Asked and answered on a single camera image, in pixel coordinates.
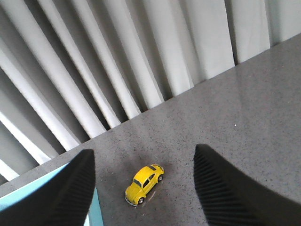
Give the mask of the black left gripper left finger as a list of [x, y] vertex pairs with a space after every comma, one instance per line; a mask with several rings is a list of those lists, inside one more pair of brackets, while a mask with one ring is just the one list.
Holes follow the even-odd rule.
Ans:
[[2, 226], [82, 226], [95, 188], [95, 155], [78, 153], [42, 187], [0, 213]]

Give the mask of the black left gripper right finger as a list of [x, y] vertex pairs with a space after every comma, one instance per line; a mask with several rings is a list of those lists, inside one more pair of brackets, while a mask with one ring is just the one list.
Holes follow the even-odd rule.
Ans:
[[193, 157], [195, 190], [210, 226], [299, 226], [301, 205], [264, 187], [207, 144]]

